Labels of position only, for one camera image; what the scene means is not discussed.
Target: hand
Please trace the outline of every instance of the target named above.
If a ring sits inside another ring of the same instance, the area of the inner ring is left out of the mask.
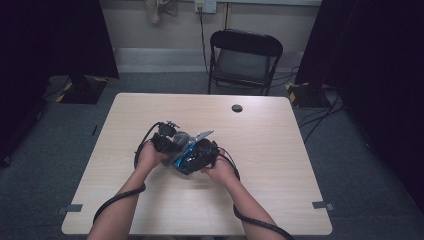
[[[224,155],[225,151],[221,149],[220,154]],[[201,170],[201,172],[208,174],[213,181],[223,185],[224,187],[226,187],[227,183],[230,181],[238,181],[234,174],[233,167],[221,156],[216,158],[215,166],[213,168],[205,167]]]
[[[144,143],[143,149],[138,157],[137,169],[144,169],[150,172],[168,157],[168,154],[156,151],[155,146],[149,140]]]

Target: metal bracket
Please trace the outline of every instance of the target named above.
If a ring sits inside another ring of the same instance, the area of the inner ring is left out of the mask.
[[[68,212],[81,212],[82,204],[69,204],[67,207],[59,207],[56,214],[66,215]]]
[[[325,208],[327,209],[327,211],[332,211],[336,209],[333,203],[325,203],[324,201],[312,202],[312,206],[314,207],[314,209]]]

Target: wrist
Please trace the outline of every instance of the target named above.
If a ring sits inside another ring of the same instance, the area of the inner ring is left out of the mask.
[[[240,184],[241,182],[234,176],[234,177],[229,177],[222,185],[224,186],[225,189],[227,189],[227,191],[230,191],[231,189],[233,189],[234,187],[237,187]]]
[[[155,167],[156,167],[156,163],[155,163],[155,160],[154,159],[151,159],[151,158],[148,158],[148,157],[145,157],[145,158],[139,158],[138,159],[138,164],[137,164],[137,167],[136,167],[136,171],[141,171],[141,170],[143,170],[143,171],[148,171],[148,172],[151,172]]]
[[[135,168],[134,172],[139,173],[139,174],[143,174],[143,175],[148,175],[152,170],[153,170],[154,166],[151,166],[150,164],[147,163],[138,163],[137,167]]]

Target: person's arm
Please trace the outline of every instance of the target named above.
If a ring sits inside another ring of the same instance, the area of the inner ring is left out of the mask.
[[[272,217],[267,211],[255,200],[255,198],[247,191],[243,184],[237,179],[231,165],[222,157],[216,159],[214,168],[204,168],[202,172],[209,175],[215,182],[221,184],[227,189],[237,210],[248,218],[257,219],[272,225],[276,225]],[[242,221],[246,237],[249,240],[269,239],[282,240],[286,239],[280,234],[250,223]]]
[[[137,168],[117,194],[143,186],[147,175],[166,158],[148,141],[140,153]],[[87,239],[127,239],[139,194],[120,199],[109,205],[97,218]]]

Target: wall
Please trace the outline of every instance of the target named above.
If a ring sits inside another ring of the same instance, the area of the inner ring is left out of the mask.
[[[232,0],[228,4],[218,1],[216,14],[203,15],[206,51],[209,52],[212,33],[227,24],[227,28],[256,31],[276,37],[284,46],[284,62],[292,62],[284,68],[299,65],[320,0],[244,0],[249,3],[239,3],[241,1]],[[178,1],[177,16],[161,14],[158,24],[149,21],[142,0],[101,0],[101,4],[114,48],[202,49],[200,18],[194,12],[193,1]]]

